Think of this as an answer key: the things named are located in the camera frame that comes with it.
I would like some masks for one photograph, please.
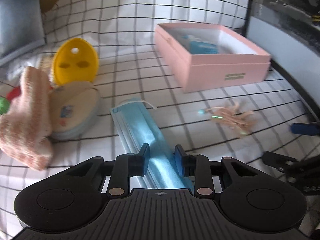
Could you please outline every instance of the blue surgical mask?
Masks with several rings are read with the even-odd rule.
[[[136,154],[144,143],[150,145],[148,171],[146,176],[139,178],[141,187],[193,189],[190,179],[179,176],[173,151],[142,102],[149,104],[139,98],[132,98],[111,109],[113,121],[127,152]]]

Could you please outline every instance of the pink box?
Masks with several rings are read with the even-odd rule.
[[[184,35],[217,44],[219,53],[190,54],[178,42]],[[222,25],[159,24],[155,39],[161,56],[184,92],[261,82],[270,65],[270,54]]]

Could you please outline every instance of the pink knitted sock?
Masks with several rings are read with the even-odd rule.
[[[0,117],[0,148],[28,167],[42,170],[53,155],[47,139],[52,132],[49,79],[45,72],[27,67],[20,86],[21,95],[11,102],[9,112]]]

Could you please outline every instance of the red object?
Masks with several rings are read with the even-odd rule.
[[[6,96],[8,101],[12,101],[14,98],[21,95],[21,88],[20,86],[13,88]]]
[[[67,125],[66,120],[63,120],[63,119],[62,119],[62,120],[60,121],[60,125],[61,125],[61,126],[66,126],[66,125]]]

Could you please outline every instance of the green object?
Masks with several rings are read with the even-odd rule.
[[[0,114],[6,114],[9,110],[10,102],[6,98],[0,98]]]

